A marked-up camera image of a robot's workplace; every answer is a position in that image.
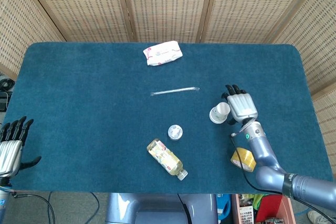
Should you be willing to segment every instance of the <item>shoe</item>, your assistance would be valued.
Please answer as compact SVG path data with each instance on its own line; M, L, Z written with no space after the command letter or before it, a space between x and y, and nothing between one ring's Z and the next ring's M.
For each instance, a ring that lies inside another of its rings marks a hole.
M309 211L307 213L307 217L310 220L310 222L313 224L331 224L330 221L328 221L325 217L323 217L316 211Z

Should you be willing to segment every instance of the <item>woven panel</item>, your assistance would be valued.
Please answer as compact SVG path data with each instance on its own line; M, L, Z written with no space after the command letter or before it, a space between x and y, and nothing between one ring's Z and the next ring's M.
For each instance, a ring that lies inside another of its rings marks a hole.
M42 0L70 41L129 41L119 0Z
M214 0L205 42L261 43L292 0Z
M336 0L306 0L275 43L300 51L312 93L336 79Z
M314 107L331 168L333 173L336 174L336 90L316 99Z
M33 0L0 0L0 64L14 76L30 44L59 40Z
M139 41L196 42L204 0L131 0Z

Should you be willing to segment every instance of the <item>clear plastic straw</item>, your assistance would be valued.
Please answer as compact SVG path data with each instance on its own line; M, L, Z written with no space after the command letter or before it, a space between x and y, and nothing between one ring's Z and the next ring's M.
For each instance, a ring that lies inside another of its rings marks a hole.
M171 89L171 90L165 90L165 91L159 91L159 92L151 92L151 97L158 94L168 94L168 93L176 93L176 92L182 92L182 91L192 91L192 90L200 90L198 87L189 87L189 88L182 88L182 89Z

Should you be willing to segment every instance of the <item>plastic bottle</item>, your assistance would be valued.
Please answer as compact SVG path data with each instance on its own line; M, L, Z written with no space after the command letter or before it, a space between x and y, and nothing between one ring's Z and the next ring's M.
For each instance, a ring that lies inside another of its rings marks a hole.
M170 175L176 175L179 180L183 180L188 175L188 172L183 169L182 162L158 138L147 146L147 151Z

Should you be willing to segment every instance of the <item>black cable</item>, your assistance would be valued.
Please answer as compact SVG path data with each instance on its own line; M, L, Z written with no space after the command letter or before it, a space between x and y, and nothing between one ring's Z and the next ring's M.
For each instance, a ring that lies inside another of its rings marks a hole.
M235 141L234 141L234 139L233 139L233 137L232 137L231 135L230 135L230 139L231 139L231 142L232 142L232 144L233 144L233 146L234 146L234 148L235 148L235 150L236 150L236 152L237 152L237 155L238 155L238 158L239 158L239 162L240 162L240 166L241 166L241 170L243 171L243 176L244 176L246 182L250 185L250 187L252 187L253 189L255 189L255 190L257 190L257 191L264 191L264 192L266 192L266 193L273 193L273 194L281 194L281 195L282 195L282 193L279 193L278 191L271 191L271 190L263 190L263 189L259 189L259 188L255 187L254 185L251 184L251 182L250 182L250 181L247 179L247 177L246 177L245 170L243 169L242 159L240 158L240 154L239 154L238 149L237 149L237 147L236 147ZM318 212L320 215L322 215L323 217L325 217L328 221L330 221L331 224L336 224L336 223L335 223L329 216L327 216L326 214L324 214L323 212L321 212L321 211L320 211L319 209L317 209L316 207L313 207L311 204L309 204L309 203L307 203L307 202L305 202L305 201L303 201L303 200L301 200L301 199L298 199L298 198L293 198L293 199L296 200L297 202L300 202L300 203L306 205L307 207L309 207L309 208L315 210L315 211Z
M99 204L99 200L98 200L98 198L96 197L96 195L94 194L94 193L91 193L93 196L94 196L94 198L96 199L96 201L97 201L97 204L98 204L98 207L97 207L97 209L96 209L96 211L94 212L94 214L85 222L85 224L88 224L90 221L92 221L92 219L96 216L96 214L98 213L98 211L99 211L99 208L100 208L100 204Z
M14 87L15 81L12 79L2 79L0 80L0 91L2 92L7 92L10 90L12 87Z
M235 150L236 150L236 153L238 155L238 158L239 158L239 162L240 162L240 166L241 166L241 171L243 172L243 176L246 180L246 182L250 185L250 187L252 187L254 190L257 190L257 191L263 191L263 192L266 192L266 193L270 193L270 194L282 194L278 191L272 191L272 190L263 190L263 189L260 189L260 188L257 188L255 187L254 185L251 184L251 182L247 179L246 177L246 173L245 173L245 170L243 169L243 163L242 163L242 159L240 158L240 154L238 152L238 149L237 149L237 146L235 144L235 141L233 139L233 137L230 135L230 139L231 139L231 143L233 144Z
M53 224L56 224L56 221L55 221L55 213L54 213L54 210L51 206L51 204L42 196L39 196L39 195L36 195L36 194L12 194L14 196L15 199L18 199L18 198L26 198L26 197L36 197L36 198L39 198L41 200L43 200L45 203L48 204L48 207L50 208L51 210L51 215L52 215L52 222Z
M48 195L48 202L50 203L50 198L51 198L51 194L53 193L53 191L51 191ZM49 214L49 206L48 206L48 221L49 224L51 224L51 219L50 219L50 214Z
M185 211L185 215L187 215L187 219L188 219L188 224L193 224L193 222L191 221L191 216L190 216L190 212L189 212L189 209L187 207L187 205L185 203L183 203L183 201L181 200L181 197L179 194L177 194L178 198L180 199L180 202L183 206L183 209Z

